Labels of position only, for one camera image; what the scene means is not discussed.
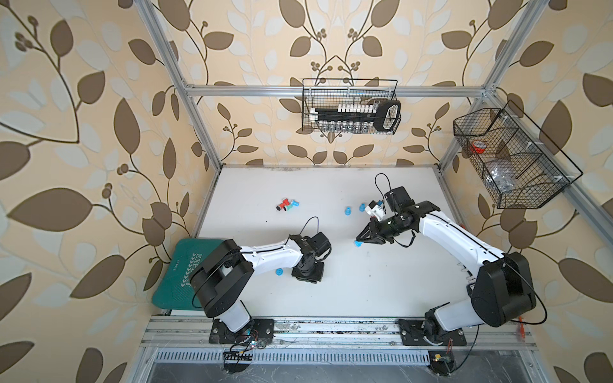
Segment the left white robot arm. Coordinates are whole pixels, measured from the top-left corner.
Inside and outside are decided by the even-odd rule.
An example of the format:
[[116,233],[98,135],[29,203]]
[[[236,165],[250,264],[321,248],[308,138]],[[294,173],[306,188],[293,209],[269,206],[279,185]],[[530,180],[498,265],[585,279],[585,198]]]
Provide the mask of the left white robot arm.
[[240,334],[252,323],[252,316],[239,301],[252,277],[290,269],[293,278],[318,283],[331,251],[330,240],[322,232],[312,237],[290,235],[263,247],[240,246],[225,239],[189,275],[193,306],[201,308],[207,317],[220,320],[229,332]]

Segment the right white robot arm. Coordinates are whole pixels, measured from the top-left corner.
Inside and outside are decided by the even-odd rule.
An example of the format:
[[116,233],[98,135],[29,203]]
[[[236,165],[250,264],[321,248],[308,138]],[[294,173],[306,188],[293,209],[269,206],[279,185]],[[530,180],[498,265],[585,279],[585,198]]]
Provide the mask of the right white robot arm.
[[395,244],[400,234],[422,234],[452,255],[474,277],[468,297],[426,312],[423,334],[429,342],[463,327],[500,327],[541,303],[528,260],[505,253],[454,223],[437,205],[415,202],[403,187],[364,208],[370,221],[357,236],[363,244]]

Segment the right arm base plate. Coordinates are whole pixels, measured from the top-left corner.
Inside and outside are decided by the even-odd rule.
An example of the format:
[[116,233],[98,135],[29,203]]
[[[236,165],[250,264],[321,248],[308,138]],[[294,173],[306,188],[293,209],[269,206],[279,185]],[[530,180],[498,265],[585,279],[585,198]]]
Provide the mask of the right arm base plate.
[[432,319],[399,319],[397,325],[403,346],[466,346],[462,329],[443,330]]

